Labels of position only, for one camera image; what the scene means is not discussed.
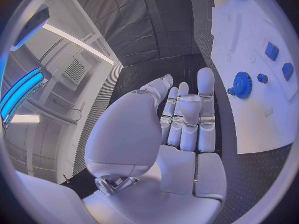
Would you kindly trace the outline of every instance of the black floor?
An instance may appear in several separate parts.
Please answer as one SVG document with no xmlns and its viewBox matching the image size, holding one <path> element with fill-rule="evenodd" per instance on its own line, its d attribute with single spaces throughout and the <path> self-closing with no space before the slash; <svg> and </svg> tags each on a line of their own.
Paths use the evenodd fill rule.
<svg viewBox="0 0 299 224">
<path fill-rule="evenodd" d="M 173 86 L 178 87 L 181 82 L 189 84 L 189 93 L 197 94 L 197 71 L 206 67 L 201 54 L 175 56 L 143 62 L 140 64 L 127 66 L 122 69 L 115 88 L 113 90 L 110 104 L 124 94 L 139 89 L 148 82 L 171 74 Z M 157 114 L 162 115 L 166 98 L 158 107 Z M 221 156 L 221 125 L 217 99 L 215 99 L 216 118 L 216 153 Z M 62 185 L 73 189 L 80 198 L 85 198 L 97 190 L 94 177 L 84 169 L 82 172 L 69 179 L 70 183 L 64 182 Z"/>
</svg>

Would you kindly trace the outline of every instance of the blue led strip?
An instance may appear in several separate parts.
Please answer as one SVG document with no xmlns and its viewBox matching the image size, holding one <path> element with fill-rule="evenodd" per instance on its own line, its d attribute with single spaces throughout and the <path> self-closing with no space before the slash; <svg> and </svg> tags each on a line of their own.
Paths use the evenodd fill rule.
<svg viewBox="0 0 299 224">
<path fill-rule="evenodd" d="M 1 116 L 5 120 L 7 115 L 16 105 L 16 103 L 24 96 L 35 84 L 40 82 L 43 79 L 42 73 L 37 73 L 31 79 L 26 81 L 19 89 L 17 89 L 13 95 L 9 98 L 9 100 L 4 105 L 3 109 L 1 110 Z"/>
<path fill-rule="evenodd" d="M 40 70 L 41 70 L 41 68 L 37 68 L 37 69 L 31 71 L 30 73 L 25 75 L 22 79 L 20 79 L 14 86 L 12 86 L 11 89 L 6 93 L 6 95 L 2 98 L 2 100 L 0 102 L 0 110 L 2 110 L 2 108 L 4 107 L 6 102 L 15 93 L 15 91 L 19 87 L 21 87 L 26 81 L 28 81 L 31 77 L 35 76 Z"/>
<path fill-rule="evenodd" d="M 17 113 L 18 109 L 23 105 L 23 103 L 43 84 L 46 83 L 45 79 L 42 79 L 40 82 L 34 85 L 19 101 L 18 103 L 13 107 L 11 112 L 9 113 L 7 119 L 4 122 L 5 128 L 8 128 L 11 120 L 13 119 L 14 115 Z"/>
</svg>

